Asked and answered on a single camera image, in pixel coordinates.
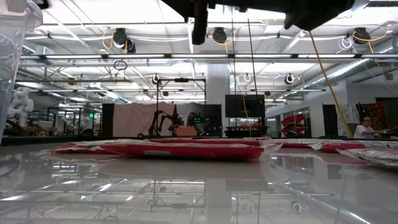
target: white column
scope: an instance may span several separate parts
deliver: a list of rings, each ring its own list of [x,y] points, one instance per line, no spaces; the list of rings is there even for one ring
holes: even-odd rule
[[[206,223],[230,224],[232,217],[231,192],[225,180],[206,181]]]
[[[207,65],[206,97],[207,104],[221,104],[223,127],[228,126],[225,117],[225,95],[229,94],[228,65]]]

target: glossy white surface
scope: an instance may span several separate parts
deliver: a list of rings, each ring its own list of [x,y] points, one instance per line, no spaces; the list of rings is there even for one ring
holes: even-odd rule
[[[31,152],[0,157],[0,177],[0,223],[398,220],[393,170],[309,149],[251,162]]]

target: clear plastic container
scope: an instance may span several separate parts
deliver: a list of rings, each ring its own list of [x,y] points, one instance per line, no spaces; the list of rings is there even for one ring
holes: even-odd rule
[[[0,142],[12,98],[25,32],[43,23],[40,8],[30,0],[0,0]]]

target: white shirt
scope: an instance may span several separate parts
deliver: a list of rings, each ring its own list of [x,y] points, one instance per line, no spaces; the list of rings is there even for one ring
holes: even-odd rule
[[[373,138],[374,134],[362,134],[364,131],[374,131],[373,128],[365,128],[362,124],[358,125],[355,129],[354,138]]]

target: person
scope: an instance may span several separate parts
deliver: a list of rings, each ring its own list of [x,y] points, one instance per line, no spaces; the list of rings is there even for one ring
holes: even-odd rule
[[[372,121],[369,117],[365,117],[361,120],[361,124],[359,124],[354,133],[354,138],[361,138],[361,139],[371,139],[374,136],[379,136],[381,133],[389,132],[389,129],[375,131],[371,128]]]

